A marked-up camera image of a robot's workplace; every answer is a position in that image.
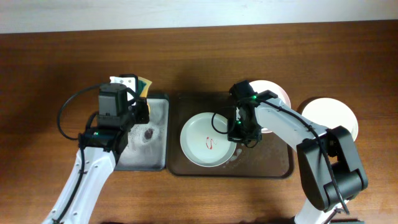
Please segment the green yellow sponge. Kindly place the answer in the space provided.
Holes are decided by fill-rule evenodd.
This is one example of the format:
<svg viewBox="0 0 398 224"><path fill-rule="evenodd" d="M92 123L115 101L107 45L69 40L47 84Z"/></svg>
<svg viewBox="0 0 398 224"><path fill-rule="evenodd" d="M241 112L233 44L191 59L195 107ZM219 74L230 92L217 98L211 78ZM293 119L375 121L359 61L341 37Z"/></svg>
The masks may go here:
<svg viewBox="0 0 398 224"><path fill-rule="evenodd" d="M152 82L150 80L143 78L143 77L138 77L137 93L139 95L139 98L147 99L149 88L151 85L152 85Z"/></svg>

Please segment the pale green plate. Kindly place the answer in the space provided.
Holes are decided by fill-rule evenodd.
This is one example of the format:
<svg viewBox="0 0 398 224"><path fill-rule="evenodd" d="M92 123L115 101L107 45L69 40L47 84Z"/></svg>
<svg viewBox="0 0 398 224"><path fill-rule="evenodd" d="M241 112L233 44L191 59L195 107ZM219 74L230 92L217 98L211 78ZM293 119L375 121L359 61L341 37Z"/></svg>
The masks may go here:
<svg viewBox="0 0 398 224"><path fill-rule="evenodd" d="M227 119L210 112L192 116L180 133L180 145L185 156L202 167L216 167L228 161L236 143L228 141Z"/></svg>

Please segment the white plate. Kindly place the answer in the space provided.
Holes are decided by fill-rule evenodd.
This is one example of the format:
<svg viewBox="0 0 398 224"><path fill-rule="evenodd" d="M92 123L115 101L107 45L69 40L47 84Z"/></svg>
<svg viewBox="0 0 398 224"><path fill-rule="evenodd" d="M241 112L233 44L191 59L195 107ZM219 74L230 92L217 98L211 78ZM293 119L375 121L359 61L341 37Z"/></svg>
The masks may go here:
<svg viewBox="0 0 398 224"><path fill-rule="evenodd" d="M310 101L302 110L302 115L317 124L330 129L338 126L346 128L355 141L359 133L357 117L349 106L333 98L317 98Z"/></svg>

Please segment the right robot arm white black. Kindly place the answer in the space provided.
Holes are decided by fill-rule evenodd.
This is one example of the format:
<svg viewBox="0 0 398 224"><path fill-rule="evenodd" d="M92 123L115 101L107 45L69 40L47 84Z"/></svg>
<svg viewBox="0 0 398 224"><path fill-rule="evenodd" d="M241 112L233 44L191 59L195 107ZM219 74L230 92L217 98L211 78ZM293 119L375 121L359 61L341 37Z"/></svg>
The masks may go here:
<svg viewBox="0 0 398 224"><path fill-rule="evenodd" d="M328 128L289 108L274 92L256 92L247 80L229 94L236 111L228 120L228 140L255 147L267 128L298 156L306 196L290 223L330 223L338 213L349 214L347 203L368 187L368 177L351 133L343 126Z"/></svg>

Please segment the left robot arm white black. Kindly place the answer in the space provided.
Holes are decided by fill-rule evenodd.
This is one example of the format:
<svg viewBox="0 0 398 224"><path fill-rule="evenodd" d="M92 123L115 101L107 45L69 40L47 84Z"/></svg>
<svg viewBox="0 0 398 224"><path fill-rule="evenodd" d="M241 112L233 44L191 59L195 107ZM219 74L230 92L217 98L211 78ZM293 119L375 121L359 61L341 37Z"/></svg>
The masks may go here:
<svg viewBox="0 0 398 224"><path fill-rule="evenodd" d="M147 94L151 81L134 74L97 84L98 110L74 138L78 152L72 172L44 223L88 223L103 185L113 173L128 134L149 122Z"/></svg>

